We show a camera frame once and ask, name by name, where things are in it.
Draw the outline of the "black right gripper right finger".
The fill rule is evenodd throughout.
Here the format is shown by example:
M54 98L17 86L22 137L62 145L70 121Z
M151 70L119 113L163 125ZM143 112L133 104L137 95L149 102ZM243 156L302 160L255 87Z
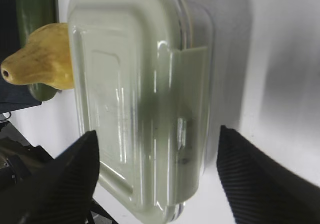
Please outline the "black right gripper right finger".
M318 224L320 189L221 126L216 167L237 224Z

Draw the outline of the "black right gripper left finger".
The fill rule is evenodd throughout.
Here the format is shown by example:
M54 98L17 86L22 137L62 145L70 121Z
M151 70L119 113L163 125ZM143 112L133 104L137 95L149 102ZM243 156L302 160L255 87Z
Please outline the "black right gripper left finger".
M2 224L83 224L100 171L96 131L0 194Z

